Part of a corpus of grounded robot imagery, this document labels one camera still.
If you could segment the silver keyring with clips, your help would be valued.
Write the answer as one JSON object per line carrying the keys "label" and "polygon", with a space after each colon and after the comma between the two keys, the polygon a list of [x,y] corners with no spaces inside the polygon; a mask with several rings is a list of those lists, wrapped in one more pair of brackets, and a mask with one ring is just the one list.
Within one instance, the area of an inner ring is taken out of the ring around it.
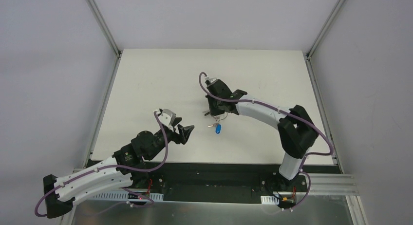
{"label": "silver keyring with clips", "polygon": [[228,113],[223,113],[223,114],[220,114],[220,115],[212,115],[210,113],[210,111],[203,111],[203,115],[204,116],[210,116],[210,117],[214,118],[217,121],[225,120],[228,117]]}

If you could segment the blue capped key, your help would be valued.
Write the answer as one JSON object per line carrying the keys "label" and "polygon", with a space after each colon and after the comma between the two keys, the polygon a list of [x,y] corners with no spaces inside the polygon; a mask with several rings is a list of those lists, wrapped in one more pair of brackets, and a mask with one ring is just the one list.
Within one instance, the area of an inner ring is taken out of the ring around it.
{"label": "blue capped key", "polygon": [[208,128],[214,128],[216,134],[220,134],[222,130],[222,125],[220,124],[220,120],[216,119],[214,123],[207,126]]}

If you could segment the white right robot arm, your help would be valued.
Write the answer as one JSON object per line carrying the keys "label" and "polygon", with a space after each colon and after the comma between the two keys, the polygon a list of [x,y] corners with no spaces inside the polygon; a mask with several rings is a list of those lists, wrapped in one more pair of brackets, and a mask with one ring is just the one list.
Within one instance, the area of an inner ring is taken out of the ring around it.
{"label": "white right robot arm", "polygon": [[245,91],[231,91],[220,79],[206,78],[205,85],[211,116],[224,113],[243,115],[261,121],[279,132],[285,154],[276,173],[276,183],[284,191],[294,187],[304,156],[319,136],[305,108],[300,105],[286,110],[272,108],[255,100]]}

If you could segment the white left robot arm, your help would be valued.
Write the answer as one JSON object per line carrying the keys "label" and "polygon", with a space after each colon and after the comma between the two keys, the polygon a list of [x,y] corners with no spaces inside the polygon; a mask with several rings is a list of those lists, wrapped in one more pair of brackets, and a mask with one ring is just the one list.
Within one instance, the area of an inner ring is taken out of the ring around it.
{"label": "white left robot arm", "polygon": [[148,184],[149,173],[160,169],[169,153],[169,143],[184,145],[195,126],[182,126],[182,118],[160,109],[153,112],[159,131],[142,131],[110,157],[64,177],[43,178],[44,195],[35,206],[38,217],[57,218],[88,198],[115,188]]}

